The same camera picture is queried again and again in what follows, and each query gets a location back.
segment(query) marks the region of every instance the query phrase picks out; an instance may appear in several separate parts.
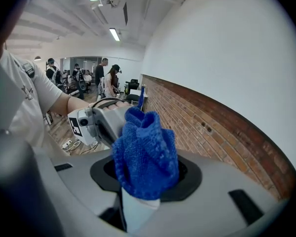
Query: man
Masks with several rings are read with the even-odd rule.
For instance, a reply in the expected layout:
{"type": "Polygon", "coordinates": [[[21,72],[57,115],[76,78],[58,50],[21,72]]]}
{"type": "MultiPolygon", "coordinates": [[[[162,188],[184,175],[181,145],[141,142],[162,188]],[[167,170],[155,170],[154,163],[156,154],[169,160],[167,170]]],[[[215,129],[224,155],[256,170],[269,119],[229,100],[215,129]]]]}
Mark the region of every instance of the man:
{"type": "Polygon", "coordinates": [[[59,89],[65,92],[65,89],[62,83],[63,75],[61,74],[60,69],[54,65],[54,62],[55,61],[53,58],[49,58],[47,60],[49,68],[46,71],[46,76],[48,77],[48,79],[51,80],[53,84],[55,84],[59,89]]]}
{"type": "Polygon", "coordinates": [[[24,100],[15,113],[9,131],[26,140],[31,146],[45,149],[50,157],[66,155],[46,132],[43,115],[50,110],[65,116],[73,110],[88,107],[89,104],[66,95],[33,62],[16,57],[3,48],[26,2],[27,0],[20,0],[15,5],[0,29],[0,69],[3,69],[20,92],[24,93],[24,100]],[[25,72],[25,65],[30,66],[34,77],[31,78],[25,72]]]}
{"type": "Polygon", "coordinates": [[[78,98],[80,98],[81,100],[83,100],[84,99],[83,90],[80,88],[80,85],[79,85],[79,81],[81,79],[83,79],[83,74],[82,74],[82,70],[80,69],[80,66],[79,66],[78,63],[76,63],[74,65],[73,78],[74,78],[75,83],[77,85],[77,89],[79,90],[79,96],[78,96],[78,98]]]}
{"type": "Polygon", "coordinates": [[[88,87],[91,86],[91,81],[92,81],[92,77],[90,75],[90,71],[86,71],[85,72],[85,75],[84,75],[84,80],[85,80],[85,83],[87,85],[87,90],[88,90],[88,87]]]}
{"type": "Polygon", "coordinates": [[[107,66],[109,60],[107,58],[103,58],[102,62],[95,68],[95,85],[98,88],[100,80],[104,77],[103,67],[107,66]]]}

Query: white t-shirt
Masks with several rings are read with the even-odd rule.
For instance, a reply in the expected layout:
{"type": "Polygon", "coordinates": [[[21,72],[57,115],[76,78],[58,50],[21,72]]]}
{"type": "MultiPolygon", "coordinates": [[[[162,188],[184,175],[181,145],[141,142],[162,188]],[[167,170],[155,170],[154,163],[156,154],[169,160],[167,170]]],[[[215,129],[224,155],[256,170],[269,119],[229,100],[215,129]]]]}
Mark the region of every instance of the white t-shirt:
{"type": "Polygon", "coordinates": [[[90,75],[84,75],[84,80],[85,80],[86,82],[91,82],[92,77],[91,77],[90,75]]]}
{"type": "Polygon", "coordinates": [[[12,120],[9,131],[21,136],[33,147],[44,148],[50,156],[55,155],[55,150],[59,153],[60,147],[45,131],[43,114],[56,102],[62,91],[33,62],[22,60],[4,50],[0,63],[24,93],[24,100],[12,120]],[[35,71],[33,81],[22,68],[22,64],[25,63],[30,63],[35,71]]]}
{"type": "Polygon", "coordinates": [[[110,87],[112,88],[111,81],[112,81],[112,76],[110,73],[108,73],[104,77],[104,94],[106,97],[115,97],[116,96],[115,94],[112,95],[112,92],[110,91],[110,87]]]}

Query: black sticker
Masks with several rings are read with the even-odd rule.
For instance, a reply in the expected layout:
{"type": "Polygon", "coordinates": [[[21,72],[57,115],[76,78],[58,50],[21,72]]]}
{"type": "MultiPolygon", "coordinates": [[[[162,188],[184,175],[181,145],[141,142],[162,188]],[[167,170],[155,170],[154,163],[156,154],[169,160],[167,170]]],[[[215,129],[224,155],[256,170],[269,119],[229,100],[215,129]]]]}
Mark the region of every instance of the black sticker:
{"type": "Polygon", "coordinates": [[[71,128],[72,128],[74,134],[82,137],[77,119],[76,118],[69,118],[69,120],[70,120],[70,125],[71,125],[71,128]]]}

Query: black cap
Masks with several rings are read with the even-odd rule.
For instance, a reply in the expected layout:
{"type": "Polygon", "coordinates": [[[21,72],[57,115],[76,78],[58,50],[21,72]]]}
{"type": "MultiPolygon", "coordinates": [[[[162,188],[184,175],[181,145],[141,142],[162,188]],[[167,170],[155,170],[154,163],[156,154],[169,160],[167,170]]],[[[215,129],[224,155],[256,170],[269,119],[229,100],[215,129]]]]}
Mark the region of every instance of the black cap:
{"type": "Polygon", "coordinates": [[[113,65],[112,68],[119,72],[119,66],[117,64],[113,65]]]}

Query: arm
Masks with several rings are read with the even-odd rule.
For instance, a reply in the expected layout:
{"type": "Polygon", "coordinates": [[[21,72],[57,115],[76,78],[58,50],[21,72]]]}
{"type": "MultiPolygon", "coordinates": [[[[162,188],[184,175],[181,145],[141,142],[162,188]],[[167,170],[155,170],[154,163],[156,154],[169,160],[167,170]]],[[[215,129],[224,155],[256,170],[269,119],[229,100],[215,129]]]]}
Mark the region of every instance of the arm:
{"type": "Polygon", "coordinates": [[[61,115],[67,115],[76,109],[85,108],[88,106],[89,103],[79,98],[71,97],[70,95],[62,92],[56,102],[50,107],[50,110],[61,115]]]}
{"type": "Polygon", "coordinates": [[[113,91],[113,87],[111,85],[111,77],[105,77],[105,85],[108,87],[109,91],[110,91],[110,94],[112,96],[115,96],[115,93],[113,91]]]}
{"type": "Polygon", "coordinates": [[[104,77],[104,70],[103,70],[103,67],[100,67],[100,68],[99,68],[99,76],[100,76],[100,78],[104,77]]]}
{"type": "Polygon", "coordinates": [[[63,93],[55,86],[35,64],[34,85],[38,94],[39,105],[43,114],[48,110],[67,115],[75,109],[88,107],[88,103],[63,93]]]}
{"type": "Polygon", "coordinates": [[[73,71],[73,79],[74,79],[74,80],[76,80],[76,78],[75,78],[76,75],[77,75],[77,71],[74,70],[74,71],[73,71]]]}
{"type": "Polygon", "coordinates": [[[48,79],[52,79],[52,77],[53,77],[53,74],[54,74],[54,71],[52,71],[51,69],[48,69],[47,71],[46,71],[46,76],[48,77],[48,79]]]}

